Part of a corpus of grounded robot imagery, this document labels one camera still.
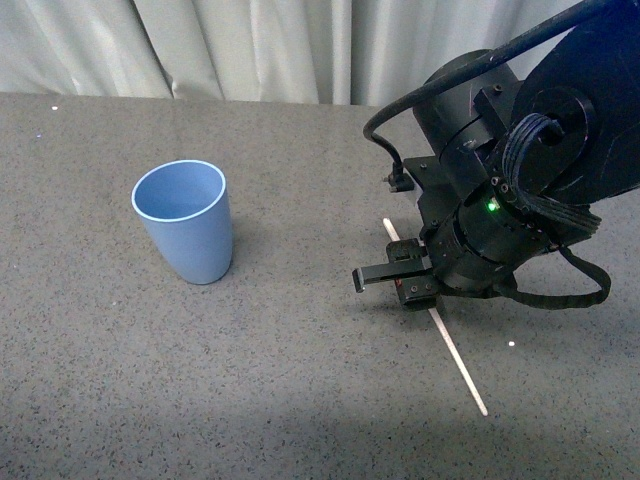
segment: curtain fold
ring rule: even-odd
[[[0,90],[383,105],[577,1],[6,0]]]

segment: cable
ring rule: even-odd
[[[425,83],[422,87],[390,103],[371,117],[362,131],[364,137],[384,148],[393,158],[394,169],[401,169],[402,159],[398,150],[387,139],[375,133],[378,127],[405,110],[482,75],[556,35],[600,15],[615,1],[617,0],[583,0],[581,3],[545,20],[501,47],[485,53],[453,72]]]
[[[600,225],[599,217],[583,208],[533,195],[520,186],[520,169],[527,158],[527,152],[545,129],[555,129],[556,133],[562,134],[562,128],[556,120],[539,113],[530,113],[515,126],[502,154],[502,172],[505,179],[516,198],[529,210],[593,234]]]

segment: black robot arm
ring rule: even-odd
[[[640,6],[588,0],[567,12],[554,18],[565,29],[579,24],[524,82],[504,63],[504,52],[517,49],[472,52],[367,124],[365,136],[380,143],[372,126],[412,107],[435,155],[405,159],[399,169],[397,151],[382,139],[394,157],[391,187],[418,189],[424,227],[418,239],[389,244],[388,264],[354,270],[358,291],[394,280],[401,303],[414,309],[434,306],[438,295],[506,296],[549,309],[606,299],[606,272],[569,247],[596,232],[591,203],[640,185]],[[533,32],[543,41],[541,27],[558,30],[560,20],[519,38]],[[491,65],[496,55],[502,63]],[[467,72],[479,74],[464,80]],[[439,86],[456,78],[464,81]],[[513,272],[556,250],[600,290],[519,292]]]

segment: speckled gray surface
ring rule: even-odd
[[[420,226],[379,183],[372,112],[0,95],[0,478],[640,478],[640,195],[575,248],[612,274],[603,305],[446,300],[483,418],[426,314],[353,291],[382,216]],[[410,117],[385,130],[428,148]],[[181,281],[129,203],[176,158],[229,181],[212,285]],[[555,258],[518,277],[589,288]]]

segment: blue plastic cup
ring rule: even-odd
[[[171,267],[187,282],[215,282],[231,264],[231,212],[222,171],[201,160],[154,168],[131,203]]]

